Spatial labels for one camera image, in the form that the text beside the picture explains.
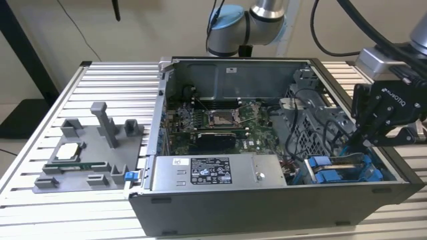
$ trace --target black cable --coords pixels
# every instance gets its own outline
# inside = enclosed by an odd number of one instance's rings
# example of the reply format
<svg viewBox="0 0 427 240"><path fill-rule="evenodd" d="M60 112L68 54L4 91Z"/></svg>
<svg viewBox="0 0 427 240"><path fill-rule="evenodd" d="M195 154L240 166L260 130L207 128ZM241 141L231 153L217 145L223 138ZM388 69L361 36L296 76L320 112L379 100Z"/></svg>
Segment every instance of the black cable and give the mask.
<svg viewBox="0 0 427 240"><path fill-rule="evenodd" d="M292 121L292 126L291 126L291 132L289 132L289 134L285 138L285 142L284 142L284 150L292 159L297 160L299 162L303 162L304 160L289 151L289 142L291 142L291 137L292 137L295 129L296 129L297 120L299 120L299 107L296 105L296 101L293 98L293 121Z"/></svg>
<svg viewBox="0 0 427 240"><path fill-rule="evenodd" d="M312 9L311 9L311 16L309 16L309 31L311 31L311 36L312 36L312 40L313 40L315 45L321 50L321 52L324 52L327 55L329 55L332 57L348 57L348 56L359 55L359 51L347 52L347 53L335 53L335 52L328 51L321 46L319 39L317 39L317 36L316 36L316 32L315 32L315 13L316 13L317 4L319 4L319 0L315 0L313 5L312 5Z"/></svg>
<svg viewBox="0 0 427 240"><path fill-rule="evenodd" d="M413 69L423 79L427 79L427 66L420 60L408 55L401 51L391 41L376 31L376 29L367 22L364 17L360 15L357 9L348 0L337 0L341 9L345 11L353 23L357 25L360 30L368 36L368 38L381 47L381 49L388 52L393 57L401 59L404 63Z"/></svg>
<svg viewBox="0 0 427 240"><path fill-rule="evenodd" d="M205 34L209 33L209 29L211 29L211 19L212 19L212 14L213 14L215 6L216 6L216 1L217 1L217 0L213 0L213 6L212 6L211 14L208 15L207 27L205 27Z"/></svg>
<svg viewBox="0 0 427 240"><path fill-rule="evenodd" d="M316 89L313 89L313 88L300 88L300 89L297 89L297 91L295 92L293 96L296 97L296 94L299 94L299 92L303 91L303 90L313 91L316 94L319 94L320 97L321 97L321 94L324 94L324 93L319 92L319 91L317 91Z"/></svg>
<svg viewBox="0 0 427 240"><path fill-rule="evenodd" d="M68 16L68 18L69 18L69 20L71 20L72 24L73 24L73 25L75 25L75 27L77 28L77 31L79 31L79 33L80 33L80 35L81 35L81 37L83 37L83 40L84 40L85 45L87 45L87 46L88 46L88 48L92 50L92 52L95 53L95 55L96 55L96 57L97 57L99 61L101 62L103 60L101 60L101 58L100 58L99 54L96 53L96 51L93 50L93 48L91 47L91 45L89 45L89 43L88 43L88 41L87 41L87 38L85 38L85 36L84 36L84 34L83 34L83 32L81 32L81 30L80 30L80 28L79 28L79 26L77 26L77 24L76 24L75 20L73 20L73 19L72 19L72 17L69 16L69 14L68 14L68 12L67 12L67 10L65 10L65 8L64 8L64 6L63 6L63 4L61 4L60 0L56 0L56 2L59 3L60 8L63 9L63 11L64 11L65 15Z"/></svg>
<svg viewBox="0 0 427 240"><path fill-rule="evenodd" d="M216 21L219 20L219 16L220 16L220 13L221 13L221 8L223 8L223 5L224 5L224 2L225 0L221 0L220 4L219 4L219 7L217 7L217 10L213 14L213 17L211 19L209 17L209 20L208 20L208 25L207 25L207 36L205 36L205 51L208 51L208 40L209 40L209 36L211 36L211 32L212 32L212 28L213 28L213 25L216 24ZM215 10L215 5L216 5L216 0L213 2L213 7L212 7L212 11L211 11L211 16L212 16L212 12Z"/></svg>
<svg viewBox="0 0 427 240"><path fill-rule="evenodd" d="M8 151L8 150L4 150L4 149L1 149L1 148L0 148L0 152L4 152L4 153L10 154L10 155L13 155L13 156L17 156L16 153L13 153L13 152L10 152L10 151Z"/></svg>
<svg viewBox="0 0 427 240"><path fill-rule="evenodd" d="M337 131L345 135L347 138L349 138L349 134L344 131L344 129L341 128L341 126L339 125L337 122L335 122L333 120L328 119L324 123L324 128L323 128L323 135L321 135L321 144L324 145L324 148L327 148L327 130L328 130L328 126L329 124L335 124Z"/></svg>

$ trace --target green circuit board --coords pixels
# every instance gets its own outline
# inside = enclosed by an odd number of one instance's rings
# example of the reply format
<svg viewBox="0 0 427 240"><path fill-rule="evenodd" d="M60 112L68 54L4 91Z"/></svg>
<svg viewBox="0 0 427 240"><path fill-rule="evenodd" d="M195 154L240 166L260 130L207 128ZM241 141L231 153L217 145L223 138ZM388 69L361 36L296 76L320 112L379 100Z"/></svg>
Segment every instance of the green circuit board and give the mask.
<svg viewBox="0 0 427 240"><path fill-rule="evenodd" d="M276 154L279 157L283 156L283 149L272 128L267 107L263 107L255 100L241 101L237 109L213 110L213 114L217 113L223 116L227 111L232 112L232 114L229 114L229 116L232 115L232 120L224 116L220 122L223 125L220 126L215 125L212 112L208 113L208 110L189 110L187 106L185 110L183 110L183 108L172 112L173 117L169 118L171 127L168 139L169 153L172 156L241 153L256 153L259 155ZM195 150L197 148L197 134L209 132L235 134L235 147L216 150Z"/></svg>

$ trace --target black stand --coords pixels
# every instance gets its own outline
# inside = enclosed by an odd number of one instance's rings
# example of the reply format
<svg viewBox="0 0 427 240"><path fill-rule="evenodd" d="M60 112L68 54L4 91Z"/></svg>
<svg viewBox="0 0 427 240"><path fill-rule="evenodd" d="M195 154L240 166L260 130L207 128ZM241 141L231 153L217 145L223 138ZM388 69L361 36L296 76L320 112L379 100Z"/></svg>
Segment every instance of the black stand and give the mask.
<svg viewBox="0 0 427 240"><path fill-rule="evenodd" d="M53 105L59 91L6 0L0 0L0 31L44 99L25 99L0 125L0 138L27 139Z"/></svg>

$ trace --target slotted aluminum surface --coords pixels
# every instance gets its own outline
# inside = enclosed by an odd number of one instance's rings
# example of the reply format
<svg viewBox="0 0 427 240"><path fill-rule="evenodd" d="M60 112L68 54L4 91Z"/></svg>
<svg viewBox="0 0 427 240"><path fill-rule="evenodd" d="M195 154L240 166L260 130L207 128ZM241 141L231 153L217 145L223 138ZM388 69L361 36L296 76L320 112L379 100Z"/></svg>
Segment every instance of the slotted aluminum surface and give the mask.
<svg viewBox="0 0 427 240"><path fill-rule="evenodd" d="M356 83L369 83L344 62L323 63L349 93ZM157 79L156 63L93 63L81 67L0 181L0 237L6 239L153 239L145 237L121 190L33 194L35 179L61 136L64 118L97 124L88 114L93 101L105 101L117 124L137 119L145 136L140 148L144 164ZM397 152L427 182L427 147L397 147ZM199 236L192 240L427 239L427 188L404 203L383 206L357 226Z"/></svg>

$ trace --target white wall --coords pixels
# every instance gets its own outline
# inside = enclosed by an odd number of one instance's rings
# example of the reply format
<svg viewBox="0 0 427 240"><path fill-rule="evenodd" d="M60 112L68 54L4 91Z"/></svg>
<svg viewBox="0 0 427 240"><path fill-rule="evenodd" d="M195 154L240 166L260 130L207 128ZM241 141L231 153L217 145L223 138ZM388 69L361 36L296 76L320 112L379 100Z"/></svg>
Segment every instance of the white wall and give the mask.
<svg viewBox="0 0 427 240"><path fill-rule="evenodd" d="M41 99L41 94L9 43L0 32L0 104Z"/></svg>
<svg viewBox="0 0 427 240"><path fill-rule="evenodd" d="M161 56L205 56L212 0L120 0L116 22L111 0L60 1L103 61L159 61ZM227 0L245 9L252 0ZM55 81L65 86L81 61L96 61L56 0L9 0ZM276 46L253 55L273 56Z"/></svg>
<svg viewBox="0 0 427 240"><path fill-rule="evenodd" d="M301 0L287 57L315 57L320 60L353 60L356 57L331 57L316 47L309 32L309 15L315 0ZM427 11L427 0L352 0L357 11L392 42L405 42L409 32ZM315 33L327 50L355 52L373 42L359 30L336 0L320 0L315 12Z"/></svg>
<svg viewBox="0 0 427 240"><path fill-rule="evenodd" d="M111 0L60 0L103 61L159 61L161 56L204 56L205 28L213 0L120 0L116 22ZM249 8L253 0L225 0ZM427 0L352 0L363 16L392 41L405 41L427 9ZM45 65L64 87L81 61L96 61L56 0L8 0ZM301 0L287 57L324 55L309 34L313 0ZM317 38L333 52L372 46L336 0L321 0L315 16ZM256 46L253 56L273 57L276 46Z"/></svg>

